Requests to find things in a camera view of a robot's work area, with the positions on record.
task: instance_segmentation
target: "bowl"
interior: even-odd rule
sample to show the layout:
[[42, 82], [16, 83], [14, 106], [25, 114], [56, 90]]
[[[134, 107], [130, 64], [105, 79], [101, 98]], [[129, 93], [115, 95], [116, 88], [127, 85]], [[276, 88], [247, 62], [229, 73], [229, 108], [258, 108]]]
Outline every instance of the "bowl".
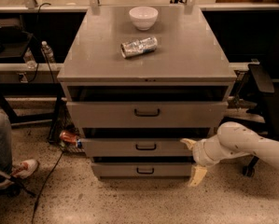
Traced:
[[148, 30], [158, 18], [158, 10], [154, 7], [135, 7], [129, 12], [133, 25], [141, 30]]

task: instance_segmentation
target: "drawer handle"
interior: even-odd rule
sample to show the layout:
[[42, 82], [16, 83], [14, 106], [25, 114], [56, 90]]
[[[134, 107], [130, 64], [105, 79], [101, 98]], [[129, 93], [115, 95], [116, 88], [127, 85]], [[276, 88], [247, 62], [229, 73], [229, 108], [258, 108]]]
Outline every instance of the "drawer handle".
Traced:
[[136, 144], [136, 149], [140, 151], [152, 151], [157, 149], [157, 144], [154, 144], [153, 147], [140, 147], [139, 145]]
[[160, 109], [158, 108], [156, 112], [140, 112], [135, 108], [133, 113], [137, 117], [157, 117], [160, 114]]
[[155, 172], [154, 168], [152, 168], [150, 171], [148, 171], [148, 170], [147, 171], [140, 171], [139, 168], [137, 168], [137, 173], [139, 175], [153, 175], [154, 172]]

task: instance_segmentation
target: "can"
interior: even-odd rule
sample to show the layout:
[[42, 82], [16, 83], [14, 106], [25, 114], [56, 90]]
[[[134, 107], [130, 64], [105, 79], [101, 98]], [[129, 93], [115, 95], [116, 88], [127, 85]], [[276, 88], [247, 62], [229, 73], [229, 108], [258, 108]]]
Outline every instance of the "can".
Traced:
[[141, 55], [154, 51], [158, 46], [158, 40], [155, 36], [145, 39], [124, 42], [120, 45], [121, 54], [124, 58]]

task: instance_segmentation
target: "terrazzo floor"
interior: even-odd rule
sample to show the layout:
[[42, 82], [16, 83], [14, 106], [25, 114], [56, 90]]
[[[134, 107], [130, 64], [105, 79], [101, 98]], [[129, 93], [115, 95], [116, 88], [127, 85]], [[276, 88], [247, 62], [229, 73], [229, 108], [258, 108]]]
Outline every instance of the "terrazzo floor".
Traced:
[[[37, 112], [50, 105], [27, 106]], [[251, 157], [223, 161], [196, 188], [188, 187], [186, 179], [100, 181], [84, 155], [62, 152], [47, 142], [49, 125], [13, 126], [14, 163], [40, 161], [24, 184], [35, 194], [42, 192], [39, 199], [24, 191], [17, 197], [0, 196], [0, 224], [279, 224], [279, 171], [262, 161], [253, 178], [241, 175]]]

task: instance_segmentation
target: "cabinet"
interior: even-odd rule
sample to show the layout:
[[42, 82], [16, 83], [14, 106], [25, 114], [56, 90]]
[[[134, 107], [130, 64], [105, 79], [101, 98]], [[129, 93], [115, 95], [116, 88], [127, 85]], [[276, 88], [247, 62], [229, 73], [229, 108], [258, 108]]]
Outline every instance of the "cabinet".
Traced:
[[[155, 8], [146, 32], [129, 21], [131, 7], [90, 8], [58, 75], [98, 178], [190, 176], [180, 139], [212, 134], [227, 108], [235, 74], [199, 8]], [[155, 52], [121, 56], [121, 42], [149, 35]]]

